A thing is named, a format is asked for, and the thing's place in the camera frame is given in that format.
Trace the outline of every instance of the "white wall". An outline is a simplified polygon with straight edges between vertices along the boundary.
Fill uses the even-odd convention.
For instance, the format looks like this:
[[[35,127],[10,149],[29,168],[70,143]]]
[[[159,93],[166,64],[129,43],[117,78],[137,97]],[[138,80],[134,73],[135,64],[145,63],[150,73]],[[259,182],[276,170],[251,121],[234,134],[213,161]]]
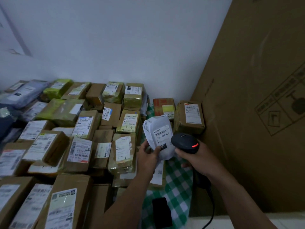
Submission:
[[[0,89],[56,77],[189,99],[232,0],[0,0],[32,54],[0,52]]]

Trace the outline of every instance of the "green checkered tablecloth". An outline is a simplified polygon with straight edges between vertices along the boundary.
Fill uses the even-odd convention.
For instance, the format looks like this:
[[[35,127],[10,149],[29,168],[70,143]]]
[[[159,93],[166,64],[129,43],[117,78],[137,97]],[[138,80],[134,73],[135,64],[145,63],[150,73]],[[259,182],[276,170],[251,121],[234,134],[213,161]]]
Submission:
[[[153,104],[148,106],[147,119],[154,116]],[[182,159],[171,158],[166,161],[166,185],[163,191],[147,191],[142,208],[141,228],[155,228],[153,222],[154,198],[165,197],[171,211],[173,226],[184,228],[189,217],[189,208],[192,198],[193,172],[191,169],[181,168]]]

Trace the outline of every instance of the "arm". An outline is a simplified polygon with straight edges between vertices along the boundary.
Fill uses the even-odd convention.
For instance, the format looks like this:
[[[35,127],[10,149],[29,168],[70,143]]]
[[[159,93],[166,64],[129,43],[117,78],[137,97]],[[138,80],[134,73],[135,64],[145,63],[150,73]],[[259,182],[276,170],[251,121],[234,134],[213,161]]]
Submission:
[[[176,149],[176,153],[188,160],[201,174],[207,176],[219,190],[234,228],[270,228],[276,227],[260,210],[247,191],[225,169],[211,150],[199,141],[200,147],[196,154],[187,154]]]
[[[160,146],[158,146],[153,153],[147,154],[145,150],[148,146],[149,144],[145,140],[138,152],[136,177],[131,181],[122,196],[105,212],[101,224],[97,228],[137,228],[146,190],[153,177],[160,152]]]

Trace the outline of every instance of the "hand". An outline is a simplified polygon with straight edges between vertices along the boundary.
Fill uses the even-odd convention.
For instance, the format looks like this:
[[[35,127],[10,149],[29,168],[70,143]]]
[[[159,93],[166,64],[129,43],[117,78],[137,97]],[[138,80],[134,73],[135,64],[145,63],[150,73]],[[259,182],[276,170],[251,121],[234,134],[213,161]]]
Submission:
[[[196,154],[188,154],[178,148],[176,148],[175,151],[180,157],[188,160],[194,169],[208,178],[221,177],[222,175],[228,173],[226,168],[215,157],[208,146],[199,140],[198,143],[199,150]]]
[[[155,148],[154,152],[148,154],[146,152],[148,146],[149,144],[145,139],[138,152],[137,175],[139,174],[145,176],[148,182],[150,182],[153,177],[154,170],[156,169],[161,147],[158,146]]]

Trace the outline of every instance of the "barcode scanner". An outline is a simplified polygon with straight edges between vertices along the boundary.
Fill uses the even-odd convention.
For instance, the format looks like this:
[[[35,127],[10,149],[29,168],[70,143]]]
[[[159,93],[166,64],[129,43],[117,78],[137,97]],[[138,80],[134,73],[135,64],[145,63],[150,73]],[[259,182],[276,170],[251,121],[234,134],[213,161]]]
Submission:
[[[195,154],[199,150],[199,142],[197,141],[197,139],[194,138],[192,135],[189,135],[186,133],[179,132],[179,133],[173,135],[172,138],[170,139],[170,141],[173,144],[173,146],[175,146],[178,149],[181,149],[182,151],[184,151],[185,153],[188,153],[188,154]],[[197,170],[193,169],[193,173],[194,173],[194,180],[196,182],[196,185],[199,188],[207,190],[207,193],[208,193],[208,195],[211,199],[212,205],[213,205],[212,218],[203,227],[203,228],[206,228],[213,220],[214,212],[215,212],[215,203],[214,203],[214,199],[213,199],[213,195],[212,195],[212,191],[211,191],[211,182],[206,176],[202,175]]]

